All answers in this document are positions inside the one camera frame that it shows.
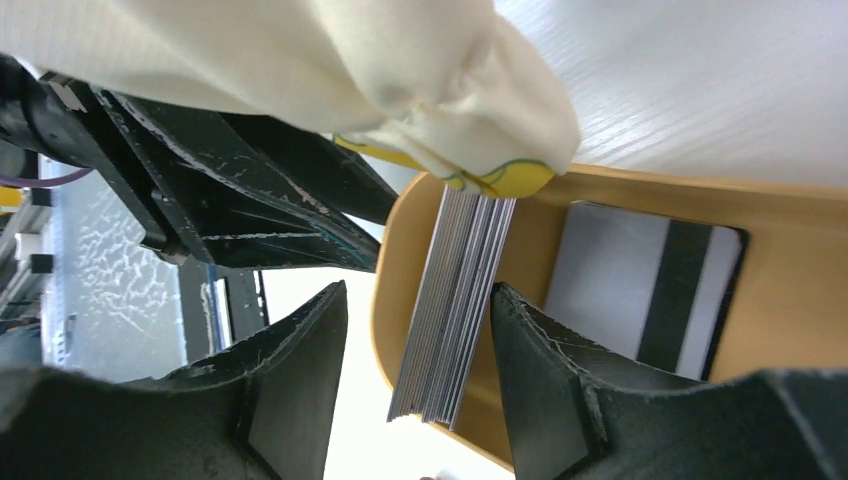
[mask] white cloth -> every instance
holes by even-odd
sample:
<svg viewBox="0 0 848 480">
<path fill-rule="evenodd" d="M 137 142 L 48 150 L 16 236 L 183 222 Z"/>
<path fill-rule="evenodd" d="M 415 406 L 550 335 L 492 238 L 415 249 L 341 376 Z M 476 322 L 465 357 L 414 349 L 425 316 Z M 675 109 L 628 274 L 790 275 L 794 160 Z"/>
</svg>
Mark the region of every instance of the white cloth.
<svg viewBox="0 0 848 480">
<path fill-rule="evenodd" d="M 564 86 L 492 0 L 0 0 L 0 51 L 498 196 L 565 173 L 580 140 Z"/>
</svg>

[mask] yellow object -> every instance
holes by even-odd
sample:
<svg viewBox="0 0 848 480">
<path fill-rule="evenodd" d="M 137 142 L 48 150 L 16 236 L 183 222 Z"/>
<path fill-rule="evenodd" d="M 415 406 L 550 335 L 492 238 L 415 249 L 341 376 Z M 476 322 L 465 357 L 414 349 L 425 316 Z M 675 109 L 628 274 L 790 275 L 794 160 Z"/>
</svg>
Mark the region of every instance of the yellow object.
<svg viewBox="0 0 848 480">
<path fill-rule="evenodd" d="M 17 188 L 0 187 L 0 215 L 17 212 L 23 197 Z"/>
<path fill-rule="evenodd" d="M 442 193 L 429 175 L 386 225 L 372 341 L 386 381 L 400 369 Z M 746 230 L 750 243 L 712 367 L 721 382 L 765 367 L 848 367 L 848 190 L 639 173 L 573 165 L 518 201 L 498 281 L 544 304 L 568 206 L 575 200 Z M 455 432 L 511 468 L 489 322 L 484 321 Z"/>
<path fill-rule="evenodd" d="M 415 170 L 426 170 L 414 158 L 394 150 L 386 150 L 354 143 L 334 135 L 336 144 L 364 155 L 370 155 Z M 465 170 L 456 169 L 449 177 L 442 178 L 449 187 L 456 190 L 466 190 L 475 185 L 480 193 L 498 198 L 523 198 L 535 194 L 542 189 L 556 174 L 543 162 L 537 160 L 519 159 L 506 162 L 485 175 L 473 175 Z"/>
</svg>

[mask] card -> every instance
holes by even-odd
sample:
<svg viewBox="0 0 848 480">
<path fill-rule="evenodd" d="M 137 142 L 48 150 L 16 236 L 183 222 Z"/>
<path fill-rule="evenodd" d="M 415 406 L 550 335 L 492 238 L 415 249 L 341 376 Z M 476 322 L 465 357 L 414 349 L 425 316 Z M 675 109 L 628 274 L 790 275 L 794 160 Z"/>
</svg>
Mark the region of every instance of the card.
<svg viewBox="0 0 848 480">
<path fill-rule="evenodd" d="M 706 379 L 746 243 L 725 226 L 575 202 L 545 313 L 628 358 Z"/>
</svg>

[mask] white surface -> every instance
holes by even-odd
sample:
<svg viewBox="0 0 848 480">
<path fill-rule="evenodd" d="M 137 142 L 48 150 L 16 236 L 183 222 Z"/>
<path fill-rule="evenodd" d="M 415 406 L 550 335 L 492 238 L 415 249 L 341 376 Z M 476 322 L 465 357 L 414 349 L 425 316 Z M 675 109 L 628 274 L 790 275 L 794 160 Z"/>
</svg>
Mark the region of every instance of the white surface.
<svg viewBox="0 0 848 480">
<path fill-rule="evenodd" d="M 848 2 L 496 4 L 568 87 L 576 161 L 848 186 Z"/>
<path fill-rule="evenodd" d="M 283 318 L 327 284 L 345 280 L 348 338 L 324 478 L 327 480 L 507 480 L 506 470 L 406 418 L 386 423 L 391 392 L 371 347 L 374 275 L 333 268 L 266 271 L 268 313 Z"/>
</svg>

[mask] purple cable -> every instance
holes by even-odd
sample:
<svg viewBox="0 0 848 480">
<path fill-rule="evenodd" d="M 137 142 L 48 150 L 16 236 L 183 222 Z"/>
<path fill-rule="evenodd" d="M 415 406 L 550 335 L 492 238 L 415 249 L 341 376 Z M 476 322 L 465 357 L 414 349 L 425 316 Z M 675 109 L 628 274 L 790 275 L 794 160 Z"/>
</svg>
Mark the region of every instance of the purple cable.
<svg viewBox="0 0 848 480">
<path fill-rule="evenodd" d="M 91 173 L 90 168 L 81 168 L 76 172 L 55 178 L 18 178 L 0 174 L 0 185 L 16 188 L 52 188 L 67 185 Z"/>
</svg>

